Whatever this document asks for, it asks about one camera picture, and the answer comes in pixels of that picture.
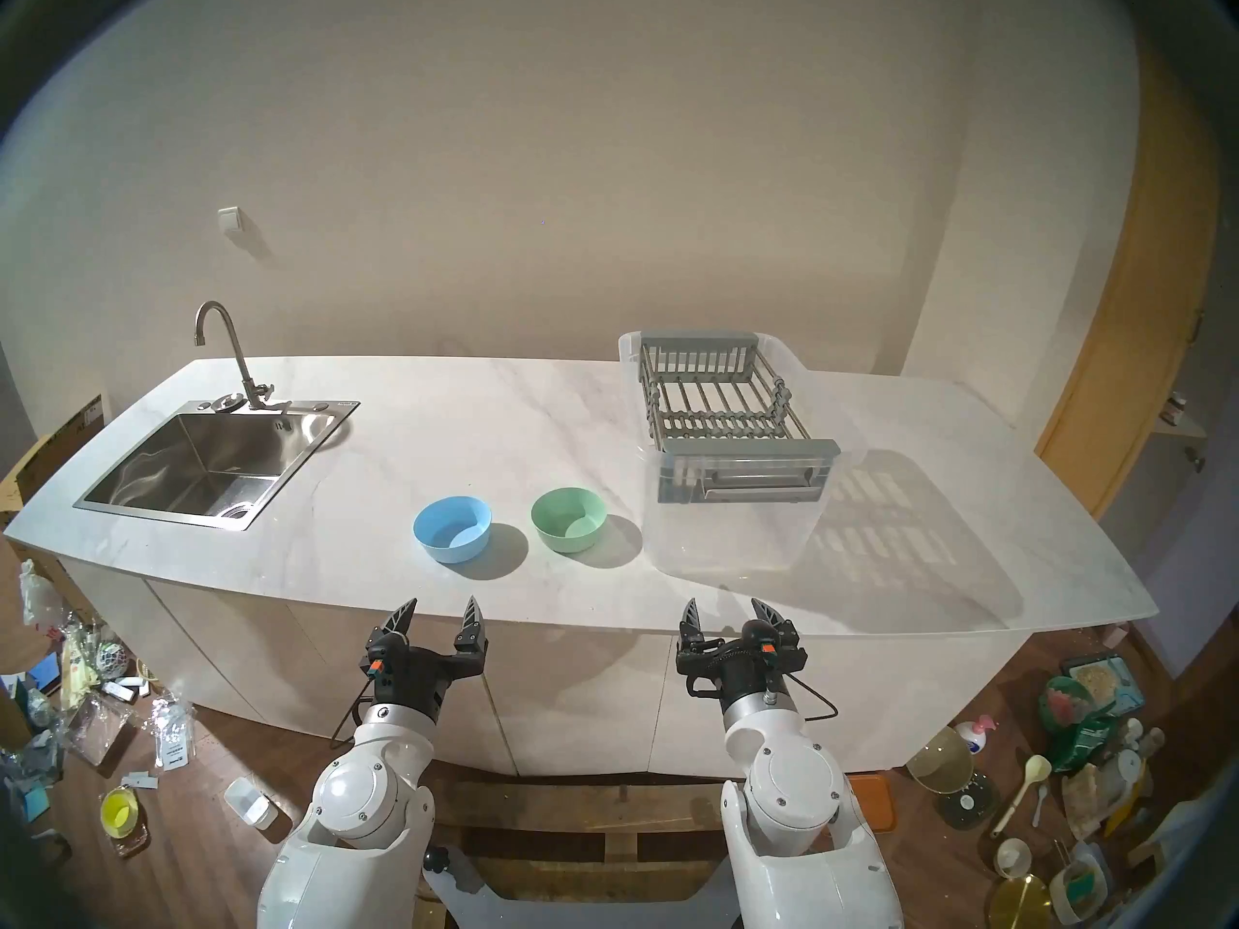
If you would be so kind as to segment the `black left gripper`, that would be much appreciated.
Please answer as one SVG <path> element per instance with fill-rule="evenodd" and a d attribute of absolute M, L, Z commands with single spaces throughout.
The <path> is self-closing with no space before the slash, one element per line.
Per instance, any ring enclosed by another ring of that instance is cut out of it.
<path fill-rule="evenodd" d="M 440 718 L 451 684 L 482 674 L 482 653 L 488 648 L 484 618 L 471 595 L 453 642 L 455 652 L 444 655 L 405 639 L 416 604 L 418 598 L 406 600 L 388 617 L 384 632 L 372 633 L 361 668 L 372 685 L 373 706 L 404 707 L 427 718 Z"/>

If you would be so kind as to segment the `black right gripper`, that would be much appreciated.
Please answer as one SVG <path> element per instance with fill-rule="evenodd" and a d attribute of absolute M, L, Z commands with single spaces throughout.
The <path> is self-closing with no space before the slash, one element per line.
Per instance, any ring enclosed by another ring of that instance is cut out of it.
<path fill-rule="evenodd" d="M 684 607 L 675 652 L 676 673 L 691 697 L 717 700 L 726 711 L 751 695 L 787 695 L 786 678 L 807 666 L 795 626 L 768 603 L 752 598 L 757 619 L 736 639 L 706 639 L 695 598 Z"/>

